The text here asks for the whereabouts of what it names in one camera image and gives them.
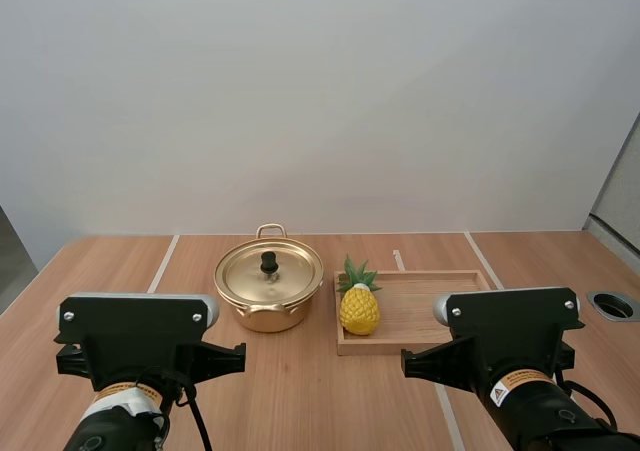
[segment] yellow label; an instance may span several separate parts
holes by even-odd
[[[117,383],[112,384],[111,386],[107,386],[96,395],[93,402],[95,403],[96,401],[100,401],[102,398],[106,398],[107,396],[112,396],[116,393],[119,393],[120,391],[125,391],[127,389],[133,388],[134,384],[135,383],[129,382]],[[142,391],[149,399],[151,399],[151,401],[153,401],[156,406],[160,407],[160,404],[162,403],[162,396],[160,395],[160,393],[144,384],[138,384],[138,389],[140,389],[140,391]]]
[[[546,381],[553,383],[553,380],[546,374],[535,369],[519,369],[502,377],[491,390],[491,400],[496,406],[502,406],[507,395],[518,386],[530,383],[531,381]]]

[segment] wooden tray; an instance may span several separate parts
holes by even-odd
[[[340,282],[335,273],[338,355],[400,354],[418,352],[451,341],[449,328],[433,316],[433,303],[443,293],[486,291],[489,284],[480,271],[380,271],[374,293],[380,307],[380,324],[370,336],[356,336],[340,324]]]

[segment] toy pineapple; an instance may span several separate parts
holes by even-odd
[[[373,284],[377,271],[365,272],[367,261],[356,269],[347,256],[344,270],[348,282],[340,287],[340,292],[346,291],[340,304],[340,324],[353,334],[367,335],[375,331],[380,321],[378,302],[372,291],[380,289]]]

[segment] lid knob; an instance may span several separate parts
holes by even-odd
[[[276,253],[273,251],[265,251],[262,253],[262,264],[260,265],[260,271],[264,274],[273,274],[278,270],[278,263],[276,263]]]

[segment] black cable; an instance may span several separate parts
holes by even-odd
[[[607,419],[609,420],[609,423],[605,423],[605,424],[607,424],[608,427],[610,427],[613,432],[618,431],[618,423],[616,422],[616,418],[613,415],[613,411],[611,411],[611,408],[609,408],[609,406],[607,406],[607,404],[596,393],[588,390],[587,388],[585,388],[581,384],[576,383],[575,381],[564,381],[562,384],[565,392],[567,390],[576,391],[582,394],[584,397],[593,401],[596,405],[598,405],[598,407],[604,412],[604,414],[607,416]]]
[[[145,374],[157,374],[164,379],[168,379],[174,381],[178,385],[180,385],[186,396],[186,401],[183,403],[176,403],[178,407],[185,406],[189,404],[189,408],[191,408],[191,413],[193,414],[193,419],[196,422],[196,426],[198,427],[198,431],[200,432],[200,438],[202,439],[202,444],[204,445],[205,451],[213,451],[211,447],[211,441],[209,440],[209,433],[207,432],[207,427],[204,424],[204,420],[202,419],[202,414],[200,414],[200,409],[196,403],[196,395],[198,394],[195,385],[191,382],[191,380],[185,376],[184,374],[178,371],[171,371],[169,369],[162,368],[160,366],[149,366],[145,368],[136,379],[134,386],[137,387],[140,384],[141,378]],[[168,421],[169,416],[167,415],[167,430],[166,434],[169,433],[168,427],[170,426],[170,422]]]
[[[195,396],[191,397],[189,391],[186,388],[185,388],[185,393],[187,394],[187,399],[189,402],[189,407],[191,408],[191,413],[193,414],[193,419],[196,422],[198,431],[200,431],[200,436],[202,437],[202,444],[204,445],[204,449],[205,451],[213,451],[213,448],[211,447],[211,442],[209,441],[209,434],[207,433],[207,428],[204,424],[204,420],[202,419],[202,415],[200,414],[200,409],[196,404]]]

